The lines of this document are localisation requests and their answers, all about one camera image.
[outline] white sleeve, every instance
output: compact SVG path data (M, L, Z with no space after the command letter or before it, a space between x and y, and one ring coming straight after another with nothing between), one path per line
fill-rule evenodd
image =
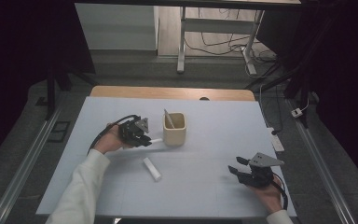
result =
M272 213L267 217L268 224L293 224L292 219L287 215L286 210Z
M110 160L97 150L90 150L79 164L72 180L46 223L93 223L104 172Z

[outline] cup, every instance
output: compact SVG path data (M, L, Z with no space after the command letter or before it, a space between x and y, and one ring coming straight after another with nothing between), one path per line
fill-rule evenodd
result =
M181 146L186 140L186 118L182 113L170 113L173 127L165 115L162 117L163 141L170 147Z

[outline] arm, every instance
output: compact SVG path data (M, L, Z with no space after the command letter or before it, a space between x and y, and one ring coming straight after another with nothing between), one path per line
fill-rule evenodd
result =
M281 181L274 176L274 181L277 184L281 184ZM249 187L260 199L261 203L266 206L270 215L267 217L268 224L293 224L290 217L287 215L287 211L282 209L281 205L281 193L272 185L269 185L262 189Z
M123 146L117 137L117 126L114 126L100 139L94 149L89 151L86 160L75 168L71 182L56 209L48 217L47 223L94 222L103 175L110 163L104 153L118 150Z

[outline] wooden floor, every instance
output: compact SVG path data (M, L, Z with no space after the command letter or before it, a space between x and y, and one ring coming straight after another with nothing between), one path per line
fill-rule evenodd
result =
M158 56L177 56L180 40L180 8L179 7L159 7L159 30L158 30ZM207 18L219 20L241 20L253 21L255 19L255 11L253 10L238 10L225 8L198 8L188 7L186 9L187 18ZM185 46L186 56L216 56L212 53L218 54L221 57L242 57L239 48L231 51L235 46L245 45L248 42L248 35L232 35L232 34L210 34L210 33L193 33L186 32L185 40L188 46ZM227 42L221 45L208 46L216 43ZM253 50L255 55L267 48L255 41ZM273 52L263 53L263 56L273 56Z

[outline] wooden table edge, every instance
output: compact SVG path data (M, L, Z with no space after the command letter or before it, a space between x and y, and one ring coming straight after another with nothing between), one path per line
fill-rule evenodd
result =
M96 86L89 96L179 100L199 100L206 97L213 101L255 101L254 94L248 90L167 87Z

